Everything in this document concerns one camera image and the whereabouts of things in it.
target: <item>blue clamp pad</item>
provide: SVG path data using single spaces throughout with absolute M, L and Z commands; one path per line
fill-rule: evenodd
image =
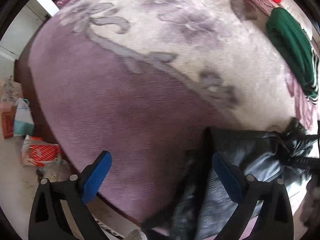
M 218 153 L 214 153 L 212 156 L 212 166 L 230 199 L 233 202 L 241 203 L 244 197 L 244 189 L 237 176 L 233 174 L 232 168 L 224 162 Z
M 80 175 L 79 186 L 82 190 L 82 202 L 86 205 L 92 201 L 112 164 L 111 154 L 103 151 L 93 164 L 88 165 Z

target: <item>red and white package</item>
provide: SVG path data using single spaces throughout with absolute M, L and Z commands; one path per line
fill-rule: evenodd
M 2 134 L 4 139 L 13 137 L 13 119 L 11 112 L 1 113 Z
M 41 138 L 26 135 L 21 149 L 21 163 L 29 166 L 45 166 L 61 154 L 58 144 L 50 144 Z

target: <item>paper packaging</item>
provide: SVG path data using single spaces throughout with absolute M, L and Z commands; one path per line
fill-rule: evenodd
M 11 112 L 1 113 L 2 134 L 4 139 L 13 136 L 13 119 Z
M 13 102 L 0 102 L 1 126 L 4 139 L 13 136 L 13 120 L 17 107 Z
M 41 138 L 27 135 L 23 141 L 20 162 L 28 166 L 45 166 L 51 163 L 61 149 L 58 144 L 50 144 L 42 141 Z
M 13 133 L 15 135 L 32 135 L 35 124 L 31 116 L 29 101 L 24 98 L 19 98 L 16 106 L 17 110 L 14 117 Z
M 19 98 L 23 98 L 22 86 L 20 83 L 9 79 L 0 80 L 0 102 L 17 102 Z

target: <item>pink fabric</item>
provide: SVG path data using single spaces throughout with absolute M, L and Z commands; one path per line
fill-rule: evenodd
M 296 117 L 307 130 L 310 130 L 313 120 L 316 118 L 317 106 L 307 101 L 300 84 L 289 67 L 286 70 L 286 83 L 290 96 L 294 98 Z

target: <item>white cabinet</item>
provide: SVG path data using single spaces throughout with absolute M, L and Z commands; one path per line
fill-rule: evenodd
M 43 21 L 46 21 L 49 18 L 47 11 L 41 6 L 37 0 L 30 0 L 27 3 L 27 6 Z
M 37 0 L 37 2 L 47 11 L 50 16 L 55 15 L 59 8 L 52 0 Z
M 15 60 L 44 22 L 40 17 L 25 5 L 10 24 L 0 41 L 0 79 L 13 75 Z
M 19 57 L 42 23 L 43 20 L 28 6 L 24 6 L 7 29 L 0 41 L 0 46 Z

